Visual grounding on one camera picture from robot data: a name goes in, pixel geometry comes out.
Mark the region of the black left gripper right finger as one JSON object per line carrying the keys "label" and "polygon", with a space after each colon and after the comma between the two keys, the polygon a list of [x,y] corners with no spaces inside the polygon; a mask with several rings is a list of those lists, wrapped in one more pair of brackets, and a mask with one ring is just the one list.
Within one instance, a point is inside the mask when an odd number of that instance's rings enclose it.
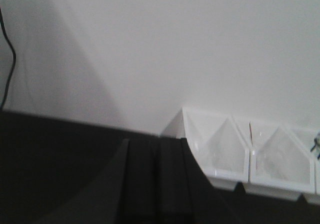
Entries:
{"label": "black left gripper right finger", "polygon": [[206,178],[185,138],[160,139],[158,171],[160,223],[244,223]]}

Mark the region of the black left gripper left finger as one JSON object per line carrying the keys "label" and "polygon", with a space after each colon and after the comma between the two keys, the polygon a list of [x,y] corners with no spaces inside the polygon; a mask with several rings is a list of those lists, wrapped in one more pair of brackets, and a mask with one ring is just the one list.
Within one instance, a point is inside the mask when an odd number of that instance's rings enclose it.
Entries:
{"label": "black left gripper left finger", "polygon": [[155,187],[152,145],[124,139],[107,167],[42,223],[151,223],[156,215]]}

